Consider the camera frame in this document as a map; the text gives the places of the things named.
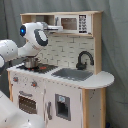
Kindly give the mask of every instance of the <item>knob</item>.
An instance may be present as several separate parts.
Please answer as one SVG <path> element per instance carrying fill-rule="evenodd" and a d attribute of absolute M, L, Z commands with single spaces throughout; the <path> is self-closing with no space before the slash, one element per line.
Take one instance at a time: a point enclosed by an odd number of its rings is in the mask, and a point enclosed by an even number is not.
<path fill-rule="evenodd" d="M 18 77 L 14 77 L 14 78 L 13 78 L 13 81 L 14 81 L 14 82 L 18 82 Z"/>
<path fill-rule="evenodd" d="M 33 86 L 33 87 L 36 87 L 36 86 L 37 86 L 37 82 L 35 82 L 35 81 L 32 82 L 32 86 Z"/>

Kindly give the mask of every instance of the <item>play kitchen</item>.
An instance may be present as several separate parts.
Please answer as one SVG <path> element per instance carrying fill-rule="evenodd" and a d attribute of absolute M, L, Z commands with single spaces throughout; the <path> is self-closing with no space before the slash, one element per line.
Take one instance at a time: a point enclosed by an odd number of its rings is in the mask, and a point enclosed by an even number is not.
<path fill-rule="evenodd" d="M 21 14 L 22 23 L 44 21 L 64 29 L 48 36 L 38 60 L 8 69 L 10 99 L 23 111 L 41 115 L 46 128 L 105 128 L 105 87 L 114 77 L 101 71 L 101 14 Z M 79 27 L 86 22 L 85 32 Z"/>

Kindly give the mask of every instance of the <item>stovetop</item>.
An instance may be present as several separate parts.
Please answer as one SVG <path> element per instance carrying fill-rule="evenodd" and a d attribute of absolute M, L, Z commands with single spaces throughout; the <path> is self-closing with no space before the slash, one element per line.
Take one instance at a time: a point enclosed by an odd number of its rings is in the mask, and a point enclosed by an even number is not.
<path fill-rule="evenodd" d="M 57 66 L 54 65 L 48 65 L 48 64 L 39 64 L 38 67 L 35 68 L 26 68 L 24 65 L 17 67 L 21 70 L 26 70 L 26 71 L 30 71 L 30 72 L 37 72 L 37 73 L 42 73 L 45 74 L 55 68 L 57 68 Z"/>

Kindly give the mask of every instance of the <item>door handle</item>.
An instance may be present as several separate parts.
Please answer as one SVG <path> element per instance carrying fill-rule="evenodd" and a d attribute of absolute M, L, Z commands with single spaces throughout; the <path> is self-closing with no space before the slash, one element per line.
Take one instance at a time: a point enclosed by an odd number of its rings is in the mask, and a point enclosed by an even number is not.
<path fill-rule="evenodd" d="M 27 94 L 27 93 L 25 93 L 25 92 L 23 92 L 23 91 L 19 91 L 19 93 L 20 93 L 21 95 L 23 95 L 23 96 L 32 97 L 32 94 Z"/>
<path fill-rule="evenodd" d="M 50 115 L 50 108 L 51 108 L 51 102 L 48 102 L 48 107 L 47 107 L 48 118 L 49 120 L 52 120 L 52 116 Z"/>
<path fill-rule="evenodd" d="M 55 26 L 57 26 L 57 21 L 59 20 L 58 17 L 55 18 Z"/>

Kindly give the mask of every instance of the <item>oven window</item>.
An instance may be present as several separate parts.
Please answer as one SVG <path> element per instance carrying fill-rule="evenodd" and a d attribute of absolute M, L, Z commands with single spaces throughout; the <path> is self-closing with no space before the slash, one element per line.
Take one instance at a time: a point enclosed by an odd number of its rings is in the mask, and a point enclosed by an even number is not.
<path fill-rule="evenodd" d="M 61 18 L 61 25 L 63 26 L 63 29 L 77 30 L 76 18 Z"/>
<path fill-rule="evenodd" d="M 37 114 L 36 102 L 19 96 L 19 108 L 29 114 Z"/>

